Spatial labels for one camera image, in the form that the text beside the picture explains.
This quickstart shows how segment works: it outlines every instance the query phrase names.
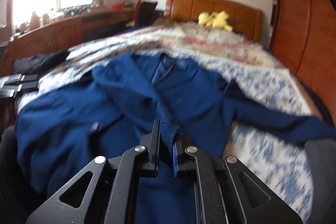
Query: bedspread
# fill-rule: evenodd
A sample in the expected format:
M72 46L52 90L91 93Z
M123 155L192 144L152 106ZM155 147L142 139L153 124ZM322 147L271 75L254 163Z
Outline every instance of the bedspread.
M23 96L18 110L34 98L78 80L97 65L127 51L165 52L190 57L206 69L236 82L244 94L270 109L311 115L310 107L290 72L272 55L245 37L194 23L172 20L132 33L88 42L70 49L67 61L39 82L39 92ZM305 222L312 204L312 179L305 151L253 127L234 124L224 155L237 156L290 205Z

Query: red bowl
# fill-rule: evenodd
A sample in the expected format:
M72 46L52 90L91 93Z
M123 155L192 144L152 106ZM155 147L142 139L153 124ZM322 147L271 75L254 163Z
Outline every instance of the red bowl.
M125 3L116 3L112 5L112 9L114 10L121 10L125 7Z

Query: headboard panel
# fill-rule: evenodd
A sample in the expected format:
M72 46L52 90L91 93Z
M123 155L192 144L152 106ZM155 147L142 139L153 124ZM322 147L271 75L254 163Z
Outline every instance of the headboard panel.
M263 29L263 12L230 0L166 0L164 17L194 20L202 12L226 11L228 23L244 33L248 39L260 40Z

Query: bed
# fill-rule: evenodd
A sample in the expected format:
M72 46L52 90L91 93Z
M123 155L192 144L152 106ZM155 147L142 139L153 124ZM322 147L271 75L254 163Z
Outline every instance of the bed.
M204 11L229 13L230 24L245 35L198 26ZM70 48L67 61L40 79L39 92L24 95L19 112L35 98L74 82L112 57L136 51L192 58L236 82L246 96L270 109L295 115L319 113L295 77L256 43L262 31L260 10L229 0L166 0L164 18L153 25ZM312 205L312 177L303 148L284 143L256 128L234 124L223 156L236 155L291 206L305 222Z

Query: blue blazer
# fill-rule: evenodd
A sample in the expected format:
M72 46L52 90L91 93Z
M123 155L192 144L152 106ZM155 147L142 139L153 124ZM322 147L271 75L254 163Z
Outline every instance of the blue blazer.
M54 194L94 157L107 158L139 144L161 121L159 176L141 178L137 223L195 223L192 184L174 178L174 136L221 157L233 120L256 126L287 142L335 137L315 117L272 111L247 98L234 80L191 59L132 53L98 66L78 82L43 95L18 115L18 163L31 186Z

